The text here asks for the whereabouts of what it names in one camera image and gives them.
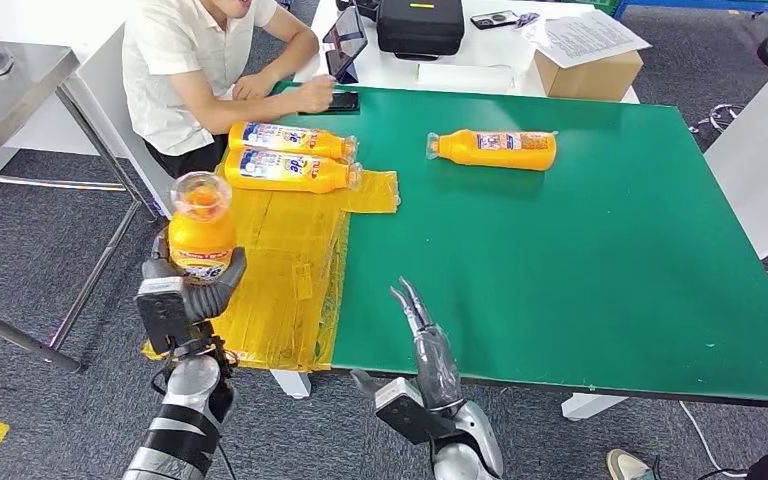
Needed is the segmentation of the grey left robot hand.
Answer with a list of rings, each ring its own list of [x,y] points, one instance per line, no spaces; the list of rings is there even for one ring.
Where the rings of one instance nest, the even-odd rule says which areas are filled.
[[[243,247],[232,250],[230,264],[216,279],[206,284],[193,284],[171,261],[168,231],[156,234],[149,258],[142,264],[142,281],[135,300],[149,317],[160,317],[165,302],[171,302],[175,318],[186,318],[192,324],[219,317],[230,303],[246,267]]]

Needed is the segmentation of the person's right hand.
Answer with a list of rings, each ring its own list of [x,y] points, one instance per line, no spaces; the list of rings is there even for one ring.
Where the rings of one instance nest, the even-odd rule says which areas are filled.
[[[298,113],[317,114],[325,112],[334,96],[335,81],[327,75],[314,77],[293,92]]]

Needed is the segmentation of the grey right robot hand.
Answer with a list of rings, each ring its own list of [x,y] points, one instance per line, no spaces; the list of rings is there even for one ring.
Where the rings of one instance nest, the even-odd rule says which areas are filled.
[[[431,318],[418,290],[404,277],[389,291],[400,305],[412,336],[416,364],[415,385],[397,378],[378,385],[364,370],[350,376],[358,389],[388,415],[438,417],[451,422],[466,402],[461,377],[448,338]]]

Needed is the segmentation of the person's left hand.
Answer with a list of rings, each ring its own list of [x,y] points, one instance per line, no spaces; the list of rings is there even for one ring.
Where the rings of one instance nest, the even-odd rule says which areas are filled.
[[[279,80],[279,77],[267,71],[243,75],[232,88],[232,98],[234,100],[262,99],[270,94]]]

